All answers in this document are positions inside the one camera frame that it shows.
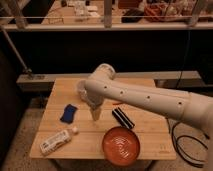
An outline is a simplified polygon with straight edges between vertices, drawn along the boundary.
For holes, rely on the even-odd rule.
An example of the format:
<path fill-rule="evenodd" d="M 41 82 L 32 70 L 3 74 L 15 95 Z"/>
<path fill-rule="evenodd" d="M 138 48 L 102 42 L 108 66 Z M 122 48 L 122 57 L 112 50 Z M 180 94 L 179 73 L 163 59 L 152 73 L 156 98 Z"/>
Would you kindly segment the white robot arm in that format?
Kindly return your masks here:
<path fill-rule="evenodd" d="M 213 97 L 126 84 L 114 77 L 114 68 L 103 63 L 85 80 L 91 107 L 99 107 L 104 98 L 113 99 L 200 129 L 210 137 L 203 171 L 213 171 Z"/>

